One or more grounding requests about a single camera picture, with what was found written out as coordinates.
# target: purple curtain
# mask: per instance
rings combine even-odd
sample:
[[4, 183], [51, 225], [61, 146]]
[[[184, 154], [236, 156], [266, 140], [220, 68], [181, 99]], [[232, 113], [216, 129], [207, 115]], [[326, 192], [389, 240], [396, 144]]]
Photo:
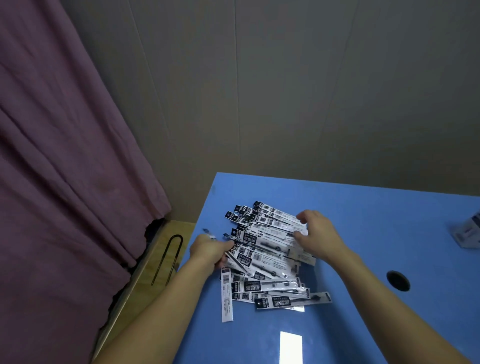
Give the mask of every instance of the purple curtain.
[[60, 3], [0, 29], [0, 362], [87, 363], [170, 204]]

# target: grommet hole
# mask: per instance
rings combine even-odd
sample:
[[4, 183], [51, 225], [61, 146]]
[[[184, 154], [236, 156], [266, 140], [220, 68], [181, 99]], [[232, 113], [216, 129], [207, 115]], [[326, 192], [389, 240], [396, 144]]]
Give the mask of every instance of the grommet hole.
[[407, 277], [396, 270], [390, 270], [387, 272], [387, 280], [393, 288], [399, 291], [406, 292], [410, 290], [410, 282]]

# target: blue table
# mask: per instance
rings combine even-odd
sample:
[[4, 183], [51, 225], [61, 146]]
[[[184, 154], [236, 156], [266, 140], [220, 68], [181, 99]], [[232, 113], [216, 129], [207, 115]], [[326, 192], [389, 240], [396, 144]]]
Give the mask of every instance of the blue table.
[[[255, 201], [296, 214], [316, 209], [374, 274], [444, 338], [480, 363], [480, 250], [460, 248], [449, 235], [480, 208], [480, 197], [218, 173], [189, 242], [208, 228], [221, 237], [234, 226], [223, 216]], [[182, 264], [189, 258], [185, 254]], [[301, 267], [332, 304], [305, 312], [256, 311], [234, 302], [233, 322], [221, 323], [220, 282], [206, 282], [175, 363], [279, 363], [280, 332], [302, 336], [304, 363], [385, 363], [338, 275], [325, 262]], [[410, 281], [392, 288], [386, 273]]]

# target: wooden surface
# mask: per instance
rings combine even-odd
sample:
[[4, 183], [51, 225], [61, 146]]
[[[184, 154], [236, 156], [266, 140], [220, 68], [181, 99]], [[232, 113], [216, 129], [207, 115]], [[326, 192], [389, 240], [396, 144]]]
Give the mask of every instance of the wooden surface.
[[[155, 283], [153, 286], [151, 286], [151, 283], [170, 237], [175, 234], [180, 234], [183, 236], [183, 245], [177, 258], [178, 265], [183, 258], [194, 228], [195, 224], [191, 222], [168, 221], [165, 224], [161, 233], [157, 237], [156, 242], [153, 242], [155, 246], [153, 247], [152, 255], [150, 256], [144, 271], [140, 275], [137, 284], [135, 285], [124, 308], [117, 318], [115, 325], [110, 331], [106, 340], [106, 345], [108, 345], [109, 342], [111, 342], [124, 328], [126, 328], [128, 324], [132, 322], [133, 319], [137, 317], [137, 315], [141, 313], [165, 288], [165, 283], [180, 243], [179, 238], [173, 239], [170, 243], [170, 248], [167, 251], [167, 255], [162, 263], [162, 267], [158, 272]], [[173, 278], [175, 273], [176, 272], [174, 270], [170, 279]]]

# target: pile of pen refills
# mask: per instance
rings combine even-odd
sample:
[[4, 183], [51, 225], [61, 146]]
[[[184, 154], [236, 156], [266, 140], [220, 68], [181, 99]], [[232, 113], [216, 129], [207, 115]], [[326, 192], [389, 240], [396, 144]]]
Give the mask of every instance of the pile of pen refills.
[[253, 207], [237, 205], [225, 217], [237, 226], [223, 234], [235, 244], [226, 253], [227, 267], [221, 270], [222, 322], [233, 321], [232, 301], [253, 303], [260, 310], [295, 311], [304, 311], [310, 304], [331, 303], [328, 292], [311, 293], [297, 277], [302, 263], [314, 266], [316, 262], [293, 237], [294, 231], [308, 234], [305, 224], [258, 201]]

